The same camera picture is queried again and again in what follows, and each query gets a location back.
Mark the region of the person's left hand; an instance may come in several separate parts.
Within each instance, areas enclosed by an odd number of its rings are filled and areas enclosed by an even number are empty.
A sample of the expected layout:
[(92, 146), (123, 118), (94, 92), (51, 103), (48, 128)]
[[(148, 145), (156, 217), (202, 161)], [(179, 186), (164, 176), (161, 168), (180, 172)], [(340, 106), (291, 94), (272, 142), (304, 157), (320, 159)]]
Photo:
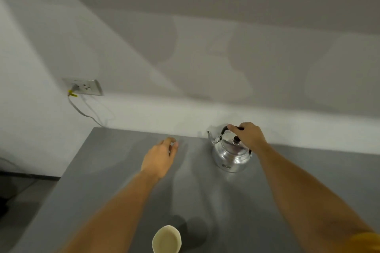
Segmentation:
[(169, 158), (164, 155), (162, 152), (162, 141), (160, 141), (145, 155), (141, 165), (141, 172), (149, 175), (154, 180), (159, 180), (163, 178), (171, 168), (174, 158)]

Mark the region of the person's right hand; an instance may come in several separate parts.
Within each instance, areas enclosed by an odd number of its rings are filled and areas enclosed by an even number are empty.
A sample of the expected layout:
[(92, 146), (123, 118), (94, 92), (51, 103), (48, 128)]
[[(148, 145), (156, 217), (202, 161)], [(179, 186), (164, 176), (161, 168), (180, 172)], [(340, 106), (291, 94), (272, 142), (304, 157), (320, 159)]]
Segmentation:
[(245, 130), (248, 131), (248, 140), (246, 140), (246, 142), (242, 142), (253, 153), (256, 155), (261, 155), (270, 149), (270, 145), (267, 143), (259, 126), (256, 126), (251, 122), (243, 122), (240, 125), (245, 125)]

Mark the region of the silver metal kettle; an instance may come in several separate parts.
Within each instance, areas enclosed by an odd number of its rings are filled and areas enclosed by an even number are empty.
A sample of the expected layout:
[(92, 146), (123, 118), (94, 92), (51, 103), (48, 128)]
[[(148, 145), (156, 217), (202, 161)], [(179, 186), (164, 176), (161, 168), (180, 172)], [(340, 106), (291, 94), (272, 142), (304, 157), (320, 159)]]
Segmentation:
[(246, 168), (252, 151), (227, 126), (219, 136), (213, 137), (210, 131), (207, 131), (207, 136), (212, 146), (213, 160), (220, 169), (238, 173)]

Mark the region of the person's right forearm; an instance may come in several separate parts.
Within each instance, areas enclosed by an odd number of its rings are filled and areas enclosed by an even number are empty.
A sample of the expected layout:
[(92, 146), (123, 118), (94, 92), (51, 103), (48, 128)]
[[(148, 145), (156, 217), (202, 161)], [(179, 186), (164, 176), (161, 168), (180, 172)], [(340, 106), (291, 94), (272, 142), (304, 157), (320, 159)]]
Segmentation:
[(257, 156), (281, 214), (306, 253), (344, 253), (352, 236), (375, 233), (343, 199), (271, 146)]

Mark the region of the person's left forearm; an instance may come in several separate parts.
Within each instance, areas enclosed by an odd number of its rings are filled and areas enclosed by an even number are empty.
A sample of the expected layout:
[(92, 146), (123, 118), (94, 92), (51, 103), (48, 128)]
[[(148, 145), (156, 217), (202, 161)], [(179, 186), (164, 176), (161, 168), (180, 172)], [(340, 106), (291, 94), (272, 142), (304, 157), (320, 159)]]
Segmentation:
[(142, 169), (60, 253), (126, 253), (150, 193), (164, 175), (163, 171)]

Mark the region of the white cup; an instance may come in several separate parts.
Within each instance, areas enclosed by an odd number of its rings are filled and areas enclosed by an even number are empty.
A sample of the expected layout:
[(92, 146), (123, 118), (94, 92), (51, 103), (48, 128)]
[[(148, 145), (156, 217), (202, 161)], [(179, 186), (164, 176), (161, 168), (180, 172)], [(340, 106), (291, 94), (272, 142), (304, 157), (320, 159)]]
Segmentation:
[(160, 228), (152, 240), (154, 253), (179, 253), (181, 246), (180, 232), (171, 225)]

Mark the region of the yellow sleeve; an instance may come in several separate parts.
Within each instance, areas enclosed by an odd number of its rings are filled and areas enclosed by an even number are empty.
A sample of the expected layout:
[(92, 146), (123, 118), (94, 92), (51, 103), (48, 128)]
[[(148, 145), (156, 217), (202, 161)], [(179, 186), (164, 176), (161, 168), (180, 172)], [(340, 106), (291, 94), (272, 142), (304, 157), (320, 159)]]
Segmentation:
[(344, 253), (380, 253), (380, 234), (364, 232), (352, 236), (344, 246)]

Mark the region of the white wall socket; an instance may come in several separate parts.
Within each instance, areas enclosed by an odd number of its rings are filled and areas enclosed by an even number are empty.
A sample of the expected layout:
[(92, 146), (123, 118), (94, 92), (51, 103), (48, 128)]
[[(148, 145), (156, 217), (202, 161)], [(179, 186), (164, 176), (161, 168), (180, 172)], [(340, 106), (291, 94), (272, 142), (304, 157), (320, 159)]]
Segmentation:
[(97, 80), (91, 80), (86, 78), (74, 78), (74, 77), (66, 77), (62, 78), (65, 85), (70, 89), (73, 84), (78, 84), (80, 89), (75, 92), (77, 95), (94, 95), (94, 96), (102, 96), (103, 91), (101, 89), (100, 83)]

